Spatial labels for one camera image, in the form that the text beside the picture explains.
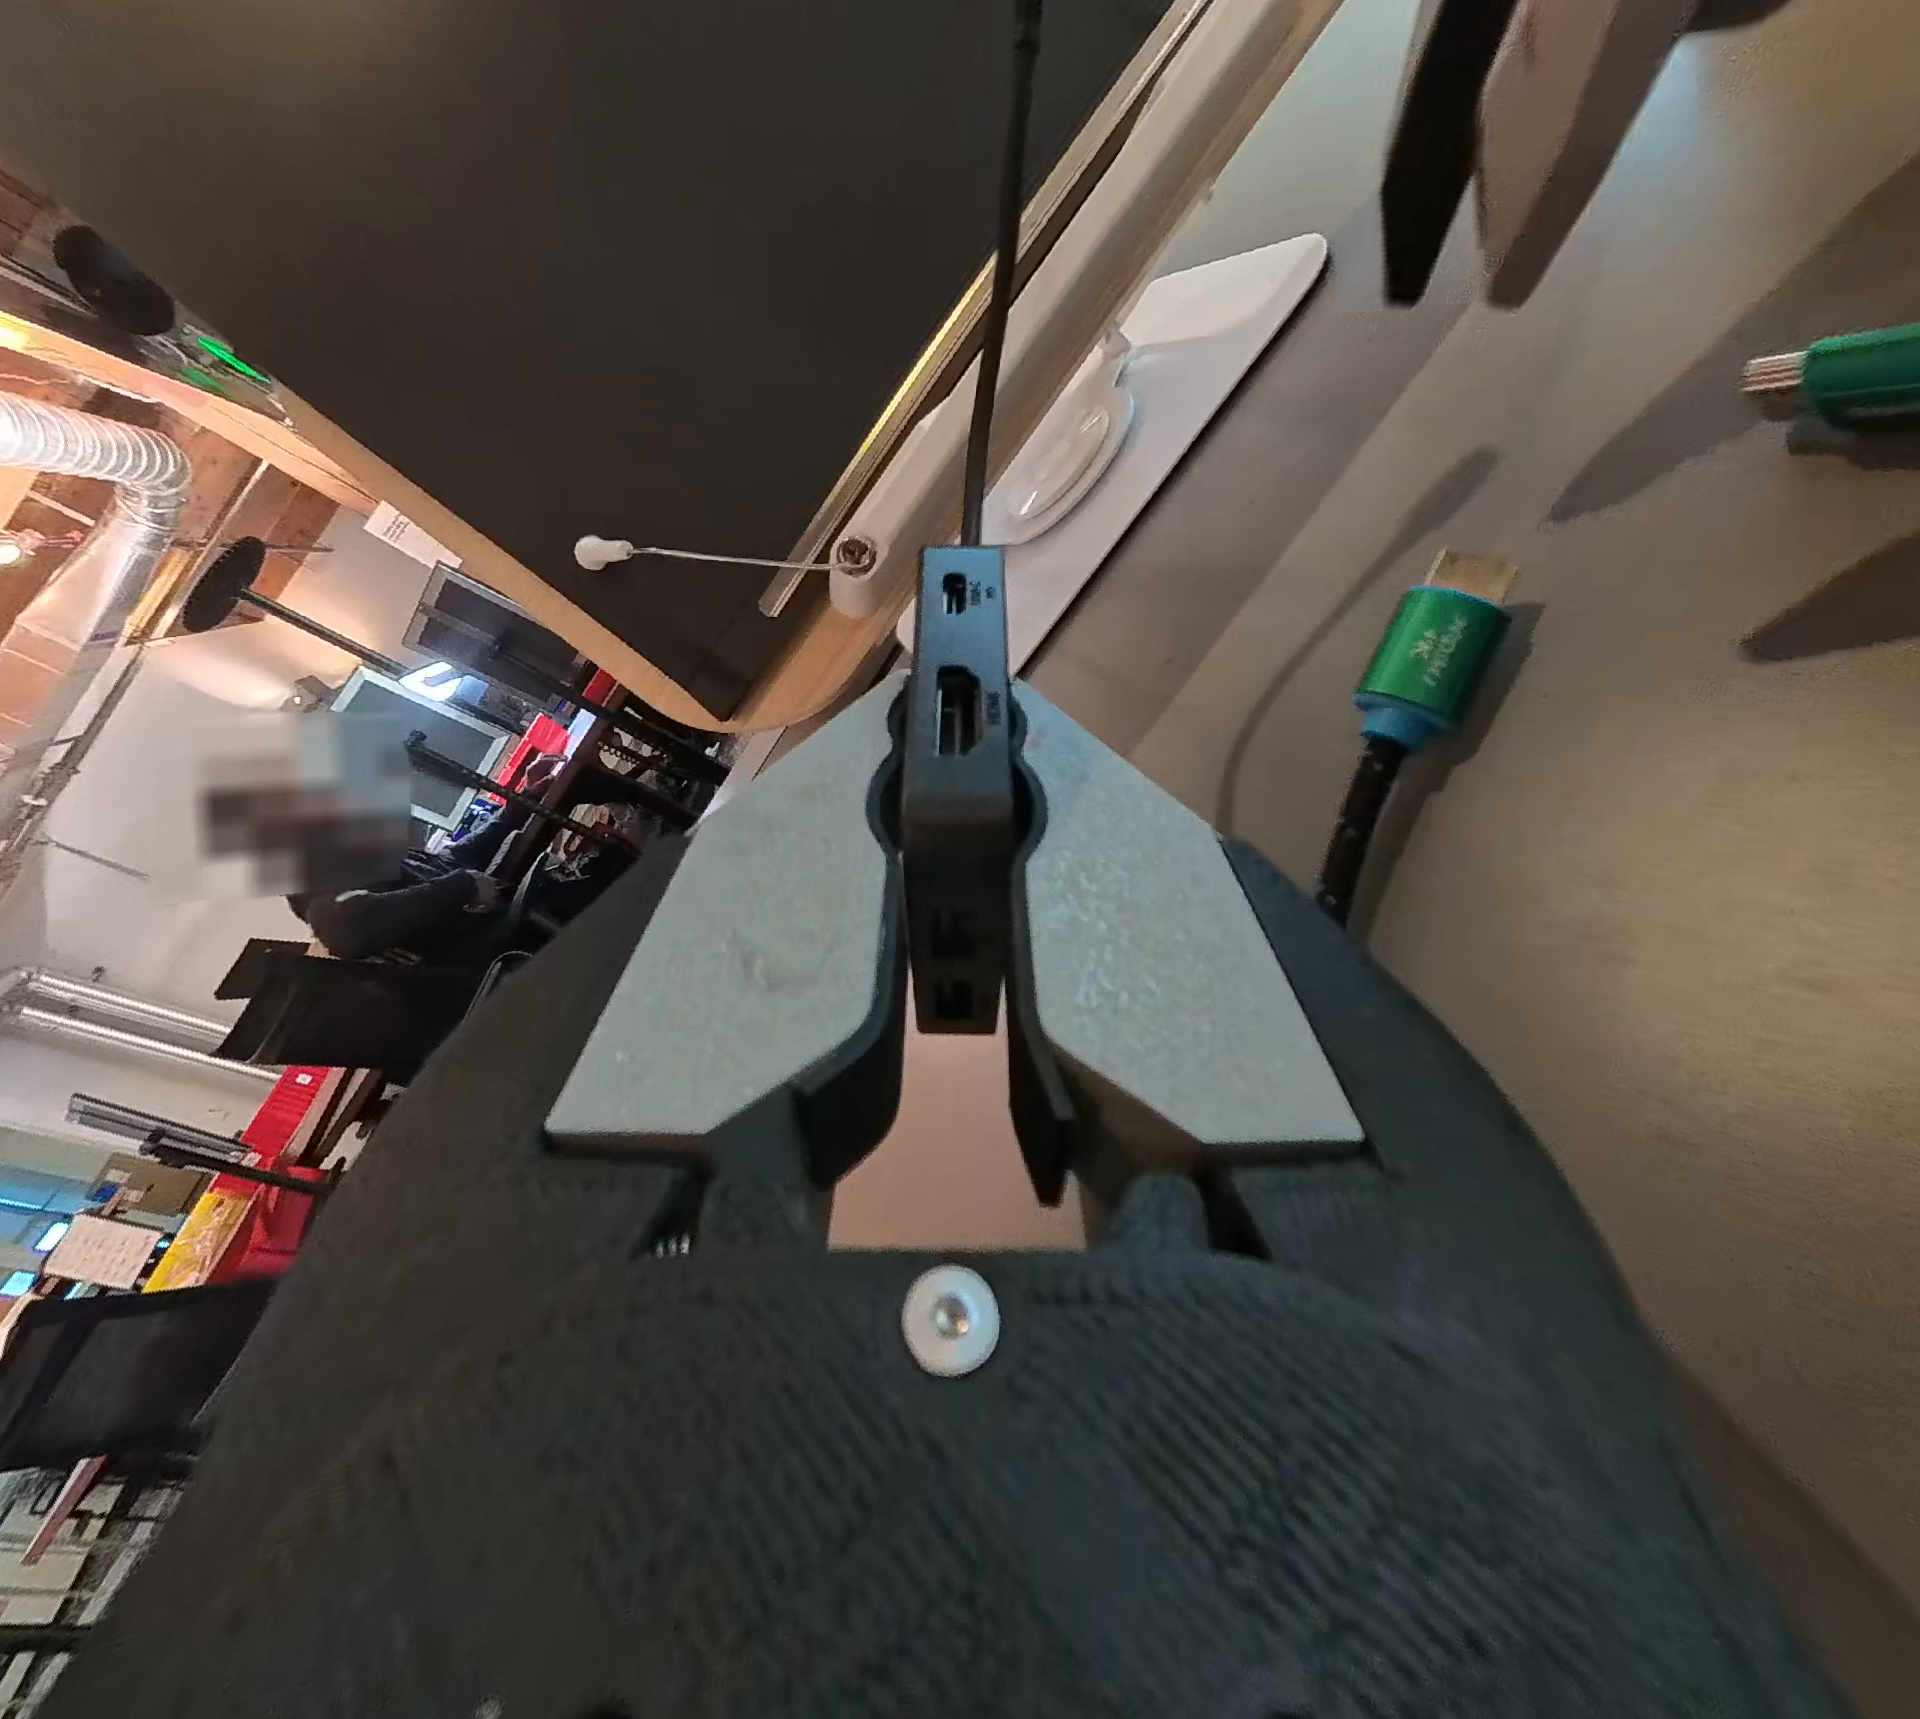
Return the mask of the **white tethered pin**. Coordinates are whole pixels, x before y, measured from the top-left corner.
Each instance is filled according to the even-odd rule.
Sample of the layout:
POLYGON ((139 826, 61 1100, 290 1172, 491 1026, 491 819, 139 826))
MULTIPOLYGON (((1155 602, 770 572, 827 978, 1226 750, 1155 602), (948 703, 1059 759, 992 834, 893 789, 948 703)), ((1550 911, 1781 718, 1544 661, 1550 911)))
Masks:
POLYGON ((608 538, 601 533, 587 533, 576 541, 572 555, 576 555, 576 565, 587 572, 605 572, 614 565, 632 565, 637 559, 658 559, 658 562, 674 562, 674 565, 710 565, 710 567, 745 570, 745 572, 780 572, 780 574, 789 572, 798 577, 835 574, 835 572, 844 572, 849 577, 865 577, 873 572, 873 567, 879 562, 873 544, 862 535, 835 541, 835 551, 827 559, 764 559, 764 555, 701 553, 701 551, 688 551, 688 548, 655 548, 655 544, 644 548, 644 544, 637 544, 632 538, 608 538))

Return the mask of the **silver ventilation duct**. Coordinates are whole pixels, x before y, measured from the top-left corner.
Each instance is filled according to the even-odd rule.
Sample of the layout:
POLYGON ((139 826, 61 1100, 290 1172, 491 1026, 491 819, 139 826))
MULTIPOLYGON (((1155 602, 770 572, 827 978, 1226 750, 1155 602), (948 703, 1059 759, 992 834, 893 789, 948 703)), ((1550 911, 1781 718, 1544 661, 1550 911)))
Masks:
POLYGON ((4 802, 12 803, 124 641, 175 541, 194 466, 168 435, 15 393, 4 396, 4 463, 113 489, 104 520, 4 634, 4 802))

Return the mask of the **black shelving rack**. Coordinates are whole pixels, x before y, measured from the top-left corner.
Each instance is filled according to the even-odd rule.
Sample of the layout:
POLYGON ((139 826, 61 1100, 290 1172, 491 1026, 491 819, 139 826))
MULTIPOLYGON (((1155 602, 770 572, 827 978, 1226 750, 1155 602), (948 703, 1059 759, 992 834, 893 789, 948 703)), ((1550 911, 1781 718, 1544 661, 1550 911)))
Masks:
POLYGON ((411 731, 411 767, 459 796, 436 848, 489 838, 485 867, 516 879, 623 866, 693 826, 728 782, 732 746, 644 707, 597 665, 545 700, 521 700, 494 753, 459 756, 453 731, 411 731))

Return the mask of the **red cabinet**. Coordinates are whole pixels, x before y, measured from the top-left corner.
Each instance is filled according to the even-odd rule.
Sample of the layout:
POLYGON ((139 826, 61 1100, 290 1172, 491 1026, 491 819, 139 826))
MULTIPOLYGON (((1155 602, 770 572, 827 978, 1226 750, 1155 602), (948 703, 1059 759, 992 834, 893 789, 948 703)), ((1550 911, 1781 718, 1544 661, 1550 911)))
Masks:
MULTIPOLYGON (((284 1066, 242 1130, 252 1172, 323 1186, 346 1169, 353 1137, 372 1133, 389 1092, 374 1070, 284 1066)), ((319 1195, 284 1184, 249 1177, 242 1186, 242 1223, 212 1275, 217 1283, 283 1275, 321 1209, 319 1195)))

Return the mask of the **black disc lamp on pole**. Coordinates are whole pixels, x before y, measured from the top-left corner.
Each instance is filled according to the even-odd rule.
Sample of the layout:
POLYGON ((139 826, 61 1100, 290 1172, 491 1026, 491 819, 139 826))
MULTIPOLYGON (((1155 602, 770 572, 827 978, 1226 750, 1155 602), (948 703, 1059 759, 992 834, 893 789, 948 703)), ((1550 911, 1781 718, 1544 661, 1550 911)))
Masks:
POLYGON ((397 658, 383 657, 368 644, 350 640, 337 627, 328 627, 323 622, 315 622, 274 598, 265 598, 254 580, 263 574, 269 559, 272 548, 259 535, 240 535, 226 544, 180 605, 180 627, 184 634, 210 634, 224 627, 238 612, 254 608, 272 622, 283 622, 315 640, 319 644, 350 654, 357 666, 368 666, 394 680, 406 675, 406 666, 397 658))

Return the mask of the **black screen with tan frame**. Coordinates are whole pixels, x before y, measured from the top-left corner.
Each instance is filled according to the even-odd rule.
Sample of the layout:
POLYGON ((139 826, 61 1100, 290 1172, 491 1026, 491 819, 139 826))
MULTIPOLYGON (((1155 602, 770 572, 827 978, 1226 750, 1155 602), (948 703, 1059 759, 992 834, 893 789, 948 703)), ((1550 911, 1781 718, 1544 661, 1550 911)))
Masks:
POLYGON ((1013 0, 4 0, 4 171, 628 687, 780 724, 820 600, 576 538, 806 553, 992 256, 1010 67, 1013 0))

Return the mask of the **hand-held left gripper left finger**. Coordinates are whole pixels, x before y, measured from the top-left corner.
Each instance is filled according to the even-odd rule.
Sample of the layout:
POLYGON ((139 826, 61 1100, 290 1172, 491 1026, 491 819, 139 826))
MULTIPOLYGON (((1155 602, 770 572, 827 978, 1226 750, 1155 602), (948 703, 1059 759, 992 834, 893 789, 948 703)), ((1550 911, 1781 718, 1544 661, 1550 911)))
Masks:
POLYGON ((847 1177, 901 1102, 908 927, 888 678, 707 814, 545 1137, 577 1156, 847 1177))

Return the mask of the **black USB hub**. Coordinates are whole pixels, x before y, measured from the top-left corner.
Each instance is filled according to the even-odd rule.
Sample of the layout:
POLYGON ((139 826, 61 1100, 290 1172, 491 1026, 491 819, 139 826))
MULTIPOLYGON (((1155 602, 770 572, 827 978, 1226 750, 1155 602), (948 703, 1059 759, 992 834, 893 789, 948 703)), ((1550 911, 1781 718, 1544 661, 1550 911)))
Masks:
POLYGON ((992 1035, 1010 959, 1015 852, 1006 559, 982 538, 1000 371, 1021 276, 1021 219, 1043 0, 1013 0, 996 259, 982 325, 957 541, 922 555, 915 657, 900 724, 900 867, 915 1022, 992 1035))

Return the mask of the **round black lamp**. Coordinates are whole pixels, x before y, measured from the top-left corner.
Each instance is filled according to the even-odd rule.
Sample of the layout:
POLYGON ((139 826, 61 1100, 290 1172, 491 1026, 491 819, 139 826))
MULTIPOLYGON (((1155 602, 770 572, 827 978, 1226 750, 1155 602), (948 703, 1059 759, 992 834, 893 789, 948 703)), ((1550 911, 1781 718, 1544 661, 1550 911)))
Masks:
POLYGON ((54 235, 54 262, 69 291, 113 329, 129 339, 168 339, 180 326, 180 305, 131 256, 85 223, 54 235))

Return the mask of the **black mesh chair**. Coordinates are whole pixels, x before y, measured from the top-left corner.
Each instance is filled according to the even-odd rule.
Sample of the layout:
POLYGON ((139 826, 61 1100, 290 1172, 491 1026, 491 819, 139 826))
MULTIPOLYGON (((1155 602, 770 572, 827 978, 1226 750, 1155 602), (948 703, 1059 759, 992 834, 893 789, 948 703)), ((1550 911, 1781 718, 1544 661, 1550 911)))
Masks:
POLYGON ((4 1346, 4 1472, 180 1452, 277 1290, 254 1278, 29 1303, 4 1346))

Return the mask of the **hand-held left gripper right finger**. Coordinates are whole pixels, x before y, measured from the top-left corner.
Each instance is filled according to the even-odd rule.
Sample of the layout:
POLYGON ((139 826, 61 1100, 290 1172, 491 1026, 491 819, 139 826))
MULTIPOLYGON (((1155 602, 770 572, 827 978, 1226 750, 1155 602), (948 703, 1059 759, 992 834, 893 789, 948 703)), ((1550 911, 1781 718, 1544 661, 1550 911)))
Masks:
POLYGON ((1015 685, 1010 1114, 1041 1202, 1350 1156, 1366 1130, 1222 838, 1015 685))

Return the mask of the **black office chair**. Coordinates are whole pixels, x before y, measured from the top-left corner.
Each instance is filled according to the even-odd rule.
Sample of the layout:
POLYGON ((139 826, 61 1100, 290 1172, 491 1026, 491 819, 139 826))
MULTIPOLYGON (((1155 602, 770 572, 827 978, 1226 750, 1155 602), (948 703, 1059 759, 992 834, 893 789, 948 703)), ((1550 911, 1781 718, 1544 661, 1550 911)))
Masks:
POLYGON ((252 937, 217 999, 242 999, 214 1057, 259 1066, 378 1071, 406 1086, 534 951, 510 948, 481 972, 357 964, 307 955, 300 940, 252 937))

